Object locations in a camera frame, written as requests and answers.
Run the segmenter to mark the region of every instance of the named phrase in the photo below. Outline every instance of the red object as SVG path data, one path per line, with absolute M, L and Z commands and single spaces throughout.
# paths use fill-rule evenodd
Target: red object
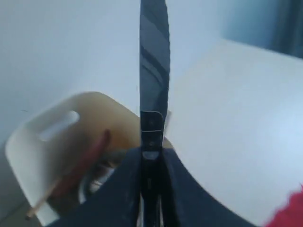
M 303 227 L 303 187 L 291 195 L 288 206 L 279 210 L 266 227 Z
M 110 141 L 110 131 L 105 130 L 103 135 L 80 157 L 79 162 L 72 171 L 63 177 L 53 191 L 52 196 L 65 195 L 76 186 L 91 166 L 102 156 Z

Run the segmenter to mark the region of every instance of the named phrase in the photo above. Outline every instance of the red fabric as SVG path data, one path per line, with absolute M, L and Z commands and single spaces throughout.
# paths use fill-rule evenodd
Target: red fabric
M 303 187 L 291 195 L 288 206 L 278 211 L 266 227 L 303 227 Z

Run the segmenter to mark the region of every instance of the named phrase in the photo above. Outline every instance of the knife blade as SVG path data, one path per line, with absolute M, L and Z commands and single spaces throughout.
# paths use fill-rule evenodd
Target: knife blade
M 142 144 L 160 146 L 168 108 L 170 71 L 169 21 L 165 0 L 141 0 L 140 116 Z M 159 131 L 160 138 L 150 138 Z

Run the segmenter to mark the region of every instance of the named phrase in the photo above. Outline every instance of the chopstick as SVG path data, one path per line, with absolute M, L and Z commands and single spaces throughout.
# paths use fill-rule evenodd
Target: chopstick
M 59 185 L 59 183 L 62 181 L 63 175 L 58 177 L 48 188 L 48 190 L 45 192 L 45 194 L 39 199 L 39 201 L 36 203 L 34 207 L 32 207 L 26 214 L 25 219 L 30 220 L 37 211 L 42 207 L 42 205 L 47 201 L 47 199 L 51 196 L 54 189 Z

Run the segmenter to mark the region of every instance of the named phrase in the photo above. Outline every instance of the white wall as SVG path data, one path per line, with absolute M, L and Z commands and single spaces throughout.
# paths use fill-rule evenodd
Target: white wall
M 174 79 L 218 37 L 269 47 L 278 0 L 168 0 L 168 8 Z M 139 0 L 1 0 L 0 142 L 78 91 L 103 91 L 137 112 L 138 11 Z M 1 218 L 22 194 L 5 164 L 0 182 Z

